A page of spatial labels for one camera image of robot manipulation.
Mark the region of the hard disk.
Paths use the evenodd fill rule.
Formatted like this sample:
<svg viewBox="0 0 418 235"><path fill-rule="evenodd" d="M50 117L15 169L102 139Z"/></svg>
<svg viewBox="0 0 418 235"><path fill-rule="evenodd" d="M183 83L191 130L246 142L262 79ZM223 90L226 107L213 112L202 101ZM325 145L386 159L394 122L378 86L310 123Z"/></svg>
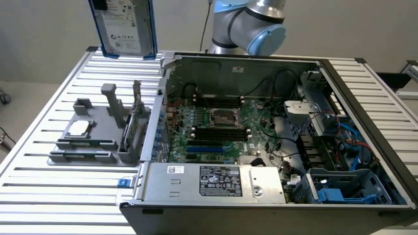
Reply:
<svg viewBox="0 0 418 235"><path fill-rule="evenodd" d="M154 60L158 40L152 0L88 0L104 57Z"/></svg>

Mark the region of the open black PC case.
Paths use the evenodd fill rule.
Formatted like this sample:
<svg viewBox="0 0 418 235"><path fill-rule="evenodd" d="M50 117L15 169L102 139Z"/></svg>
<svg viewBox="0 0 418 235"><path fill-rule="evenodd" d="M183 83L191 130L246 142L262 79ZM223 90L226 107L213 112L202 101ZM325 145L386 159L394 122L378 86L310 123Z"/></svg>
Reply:
<svg viewBox="0 0 418 235"><path fill-rule="evenodd" d="M342 116L335 139L338 170L370 169L392 197L390 205L311 204L298 138L285 136L283 102L299 77L319 71L330 104ZM166 109L195 93L265 99L278 108L277 133L285 138L266 167L278 169L285 204L156 205L138 199L142 178L168 150ZM418 223L418 176L406 161L418 157L418 117L367 64L354 59L164 54L132 194L119 204L139 235L367 235Z"/></svg>

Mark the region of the CPU with silver lid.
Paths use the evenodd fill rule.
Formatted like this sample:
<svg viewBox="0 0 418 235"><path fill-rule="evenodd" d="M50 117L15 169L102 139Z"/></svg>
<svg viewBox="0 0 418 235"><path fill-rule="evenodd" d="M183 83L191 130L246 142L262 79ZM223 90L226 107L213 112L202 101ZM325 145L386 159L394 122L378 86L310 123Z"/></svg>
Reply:
<svg viewBox="0 0 418 235"><path fill-rule="evenodd" d="M66 132L66 138L87 138L90 131L95 126L95 122L91 120L76 120L71 123Z"/></svg>

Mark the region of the blue expansion slot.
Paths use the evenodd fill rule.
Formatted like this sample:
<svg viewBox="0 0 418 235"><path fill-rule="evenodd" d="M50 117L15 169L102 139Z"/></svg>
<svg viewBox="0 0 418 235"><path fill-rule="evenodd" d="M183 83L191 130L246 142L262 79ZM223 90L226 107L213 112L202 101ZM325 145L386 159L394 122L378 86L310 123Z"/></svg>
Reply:
<svg viewBox="0 0 418 235"><path fill-rule="evenodd" d="M190 146L186 148L186 152L225 153L225 149L223 147L215 147L215 146Z"/></svg>

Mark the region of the black RAM slot bank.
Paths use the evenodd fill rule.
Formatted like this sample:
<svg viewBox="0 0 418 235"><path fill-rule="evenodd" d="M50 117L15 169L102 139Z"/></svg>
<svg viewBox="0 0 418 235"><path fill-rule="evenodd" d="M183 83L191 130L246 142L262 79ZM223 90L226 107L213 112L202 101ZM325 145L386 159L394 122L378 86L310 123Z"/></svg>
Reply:
<svg viewBox="0 0 418 235"><path fill-rule="evenodd" d="M245 104L245 99L243 96L223 97L195 93L193 104L201 108L239 108Z"/></svg>
<svg viewBox="0 0 418 235"><path fill-rule="evenodd" d="M189 135L201 141L247 141L253 137L251 129L198 128L193 127Z"/></svg>

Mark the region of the black expansion slot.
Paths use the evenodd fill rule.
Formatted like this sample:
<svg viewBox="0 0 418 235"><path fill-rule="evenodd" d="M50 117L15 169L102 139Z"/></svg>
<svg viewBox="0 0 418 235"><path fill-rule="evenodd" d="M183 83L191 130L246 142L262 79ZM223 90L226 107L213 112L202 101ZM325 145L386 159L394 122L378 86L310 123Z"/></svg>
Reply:
<svg viewBox="0 0 418 235"><path fill-rule="evenodd" d="M187 145L190 145L190 146L215 146L215 147L223 147L223 142L222 142L222 141L191 140L191 141L187 141Z"/></svg>

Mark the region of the CPU socket with metal frame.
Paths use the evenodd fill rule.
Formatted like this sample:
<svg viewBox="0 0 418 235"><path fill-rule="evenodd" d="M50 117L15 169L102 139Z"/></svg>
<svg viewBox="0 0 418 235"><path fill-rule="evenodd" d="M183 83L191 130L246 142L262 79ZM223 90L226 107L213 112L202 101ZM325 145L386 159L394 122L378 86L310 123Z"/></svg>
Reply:
<svg viewBox="0 0 418 235"><path fill-rule="evenodd" d="M211 128L242 128L239 110L233 108L214 108L209 112L209 123Z"/></svg>

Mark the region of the blue case latch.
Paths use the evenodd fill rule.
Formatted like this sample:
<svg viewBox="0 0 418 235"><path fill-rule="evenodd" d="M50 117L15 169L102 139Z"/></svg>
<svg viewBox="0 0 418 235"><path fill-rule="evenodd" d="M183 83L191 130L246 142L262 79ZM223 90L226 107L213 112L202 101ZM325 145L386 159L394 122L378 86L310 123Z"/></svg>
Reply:
<svg viewBox="0 0 418 235"><path fill-rule="evenodd" d="M134 188L136 182L136 176L127 176L118 180L118 188Z"/></svg>

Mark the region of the grey parts rack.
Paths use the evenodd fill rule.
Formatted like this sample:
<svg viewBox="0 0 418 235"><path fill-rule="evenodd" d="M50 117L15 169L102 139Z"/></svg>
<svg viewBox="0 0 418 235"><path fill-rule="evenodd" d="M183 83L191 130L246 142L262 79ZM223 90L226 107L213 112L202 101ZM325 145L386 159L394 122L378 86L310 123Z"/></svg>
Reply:
<svg viewBox="0 0 418 235"><path fill-rule="evenodd" d="M55 142L56 147L48 154L48 165L111 167L138 165L151 109L143 103L144 112L138 119L134 145L127 152L123 152L120 140L132 106L124 107L122 100L116 97L115 84L103 84L100 91L107 98L107 106L95 106L87 98L76 99L72 105L75 114ZM95 122L87 138L66 138L70 125L76 120Z"/></svg>

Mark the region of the silver chipset heatsink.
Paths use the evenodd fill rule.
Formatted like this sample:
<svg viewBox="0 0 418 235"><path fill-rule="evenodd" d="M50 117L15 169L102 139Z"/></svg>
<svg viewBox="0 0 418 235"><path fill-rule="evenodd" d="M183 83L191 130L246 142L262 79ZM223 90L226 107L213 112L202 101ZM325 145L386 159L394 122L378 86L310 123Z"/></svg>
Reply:
<svg viewBox="0 0 418 235"><path fill-rule="evenodd" d="M251 165L251 166L266 166L263 159L257 156L241 156L239 164Z"/></svg>

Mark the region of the grey-blue disk bay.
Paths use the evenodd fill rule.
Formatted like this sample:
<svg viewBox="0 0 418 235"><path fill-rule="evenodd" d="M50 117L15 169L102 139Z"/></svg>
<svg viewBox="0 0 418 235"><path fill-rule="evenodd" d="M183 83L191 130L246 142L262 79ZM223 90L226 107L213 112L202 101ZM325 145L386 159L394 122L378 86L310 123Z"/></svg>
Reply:
<svg viewBox="0 0 418 235"><path fill-rule="evenodd" d="M329 171L310 169L305 175L305 199L311 204L382 204L393 203L378 176L370 169Z"/></svg>

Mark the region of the silver drive cage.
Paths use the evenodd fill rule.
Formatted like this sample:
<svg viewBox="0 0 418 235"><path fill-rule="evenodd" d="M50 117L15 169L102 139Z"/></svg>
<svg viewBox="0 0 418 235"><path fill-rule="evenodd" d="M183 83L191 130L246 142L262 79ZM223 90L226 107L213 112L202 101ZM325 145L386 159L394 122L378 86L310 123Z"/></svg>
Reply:
<svg viewBox="0 0 418 235"><path fill-rule="evenodd" d="M297 139L301 134L313 136L342 136L342 116L330 104L329 87L319 71L306 71L299 77L291 97L283 102L285 136Z"/></svg>

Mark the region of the black front fan block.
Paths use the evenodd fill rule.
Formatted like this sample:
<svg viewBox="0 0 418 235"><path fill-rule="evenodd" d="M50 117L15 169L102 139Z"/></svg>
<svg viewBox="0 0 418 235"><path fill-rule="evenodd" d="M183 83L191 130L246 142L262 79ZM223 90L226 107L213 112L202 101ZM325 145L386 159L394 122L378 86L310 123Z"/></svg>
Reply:
<svg viewBox="0 0 418 235"><path fill-rule="evenodd" d="M305 170L311 168L323 168L330 171L338 170L337 145L333 137L299 134L297 142Z"/></svg>

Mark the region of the green motherboard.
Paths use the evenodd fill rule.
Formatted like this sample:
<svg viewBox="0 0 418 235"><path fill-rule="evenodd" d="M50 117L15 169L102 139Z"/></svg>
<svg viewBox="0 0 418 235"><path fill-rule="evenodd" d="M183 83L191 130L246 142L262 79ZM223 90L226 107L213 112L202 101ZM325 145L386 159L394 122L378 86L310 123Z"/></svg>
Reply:
<svg viewBox="0 0 418 235"><path fill-rule="evenodd" d="M210 127L210 110L195 107L193 99L177 97L168 101L166 120L168 129L168 150L162 157L164 163L239 164L241 156L271 158L285 140L277 133L278 108L265 99L245 99L239 110L241 124L251 129L247 141L222 141L225 153L186 152L193 127Z"/></svg>

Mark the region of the silver power supply unit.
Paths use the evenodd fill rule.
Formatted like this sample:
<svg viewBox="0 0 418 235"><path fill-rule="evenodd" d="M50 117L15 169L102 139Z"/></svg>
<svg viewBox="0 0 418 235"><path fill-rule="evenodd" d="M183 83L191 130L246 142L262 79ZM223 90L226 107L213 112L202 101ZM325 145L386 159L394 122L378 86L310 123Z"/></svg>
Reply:
<svg viewBox="0 0 418 235"><path fill-rule="evenodd" d="M152 163L138 199L156 205L285 204L275 167Z"/></svg>

